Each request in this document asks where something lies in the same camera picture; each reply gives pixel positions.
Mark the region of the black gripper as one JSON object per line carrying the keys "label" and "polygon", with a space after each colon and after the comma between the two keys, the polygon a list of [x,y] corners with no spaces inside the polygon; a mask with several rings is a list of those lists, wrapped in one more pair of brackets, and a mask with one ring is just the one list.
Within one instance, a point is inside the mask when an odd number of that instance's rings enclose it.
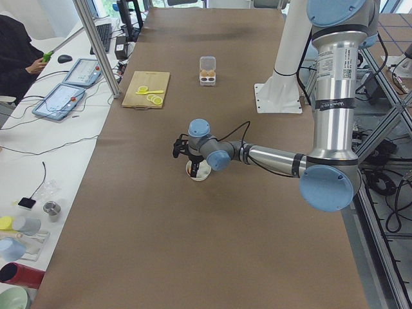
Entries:
{"label": "black gripper", "polygon": [[196,178],[198,174],[200,162],[203,161],[203,156],[189,153],[189,160],[192,162],[191,163],[192,171],[190,171],[190,176],[192,176],[193,178]]}

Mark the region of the person hand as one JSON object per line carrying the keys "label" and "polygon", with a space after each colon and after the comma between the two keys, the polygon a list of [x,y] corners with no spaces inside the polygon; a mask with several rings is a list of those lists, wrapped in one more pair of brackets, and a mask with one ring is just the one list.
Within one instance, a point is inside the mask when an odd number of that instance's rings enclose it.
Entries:
{"label": "person hand", "polygon": [[31,74],[40,74],[48,63],[43,61],[43,58],[37,59],[30,66]]}

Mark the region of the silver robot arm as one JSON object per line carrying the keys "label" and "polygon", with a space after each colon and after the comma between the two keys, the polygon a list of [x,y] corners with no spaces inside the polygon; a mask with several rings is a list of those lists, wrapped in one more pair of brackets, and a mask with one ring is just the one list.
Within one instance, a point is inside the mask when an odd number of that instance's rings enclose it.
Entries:
{"label": "silver robot arm", "polygon": [[325,212],[348,206],[361,186],[358,158],[351,148],[358,51],[374,44],[378,1],[309,1],[307,18],[317,49],[314,146],[310,153],[289,153],[240,141],[220,142],[206,120],[189,124],[188,140],[174,155],[191,160],[195,176],[200,162],[215,171],[232,160],[299,179],[302,197]]}

